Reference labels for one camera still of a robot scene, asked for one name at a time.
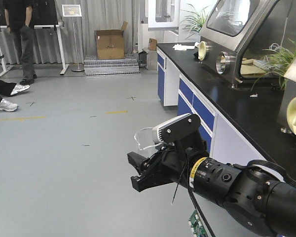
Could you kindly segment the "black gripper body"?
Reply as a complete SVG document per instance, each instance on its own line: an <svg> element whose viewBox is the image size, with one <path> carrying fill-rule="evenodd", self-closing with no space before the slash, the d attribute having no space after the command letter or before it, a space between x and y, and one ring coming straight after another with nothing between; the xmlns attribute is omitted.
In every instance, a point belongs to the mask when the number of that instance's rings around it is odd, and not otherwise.
<svg viewBox="0 0 296 237"><path fill-rule="evenodd" d="M195 131L173 143L163 144L151 157L150 167L152 172L169 170L177 173L178 180L175 183L187 188L190 186L188 182L192 167L199 159L208 156L206 142L199 131Z"/></svg>

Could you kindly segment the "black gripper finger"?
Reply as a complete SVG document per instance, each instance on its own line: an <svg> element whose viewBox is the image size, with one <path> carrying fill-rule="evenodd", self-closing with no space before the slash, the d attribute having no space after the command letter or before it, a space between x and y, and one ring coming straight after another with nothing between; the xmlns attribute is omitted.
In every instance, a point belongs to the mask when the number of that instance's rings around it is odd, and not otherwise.
<svg viewBox="0 0 296 237"><path fill-rule="evenodd" d="M147 173L152 173L152 168L150 167L151 158L146 158L138 153L129 152L127 154L127 159L129 164L131 164L139 175Z"/></svg>
<svg viewBox="0 0 296 237"><path fill-rule="evenodd" d="M139 176L131 176L132 187L141 192L143 190L176 182L178 174L169 170L145 172Z"/></svg>

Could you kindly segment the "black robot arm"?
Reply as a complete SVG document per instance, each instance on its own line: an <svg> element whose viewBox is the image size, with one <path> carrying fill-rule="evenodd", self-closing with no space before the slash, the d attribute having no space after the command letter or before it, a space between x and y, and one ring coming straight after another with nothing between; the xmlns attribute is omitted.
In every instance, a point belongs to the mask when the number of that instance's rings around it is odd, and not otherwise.
<svg viewBox="0 0 296 237"><path fill-rule="evenodd" d="M135 152L127 157L138 172L131 182L139 192L176 183L187 189L197 210L200 195L259 236L296 237L296 183L263 170L263 160L221 163L208 156L199 132L163 144L151 157Z"/></svg>

